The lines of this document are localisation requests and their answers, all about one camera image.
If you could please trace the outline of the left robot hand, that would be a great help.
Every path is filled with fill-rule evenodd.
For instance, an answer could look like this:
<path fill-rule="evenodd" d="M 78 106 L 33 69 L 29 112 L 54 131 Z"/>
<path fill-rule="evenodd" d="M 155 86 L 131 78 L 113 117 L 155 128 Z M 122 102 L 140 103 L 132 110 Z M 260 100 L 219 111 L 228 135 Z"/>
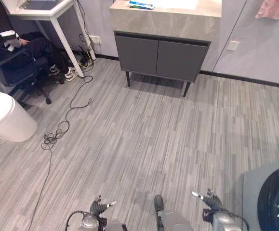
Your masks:
<path fill-rule="evenodd" d="M 99 216 L 100 214 L 104 213 L 108 208 L 113 207 L 117 204 L 117 201 L 112 201 L 107 204 L 101 204 L 102 196 L 98 195 L 90 206 L 90 213 Z"/>

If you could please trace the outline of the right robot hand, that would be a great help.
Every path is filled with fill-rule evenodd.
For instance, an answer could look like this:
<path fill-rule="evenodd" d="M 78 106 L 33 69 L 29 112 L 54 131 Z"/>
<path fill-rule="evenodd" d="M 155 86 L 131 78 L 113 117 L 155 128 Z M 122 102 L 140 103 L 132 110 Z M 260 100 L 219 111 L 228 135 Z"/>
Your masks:
<path fill-rule="evenodd" d="M 207 195 L 201 195 L 198 192 L 192 191 L 191 194 L 202 200 L 212 210 L 221 210 L 223 204 L 220 198 L 214 193 L 213 189 L 207 189 Z"/>

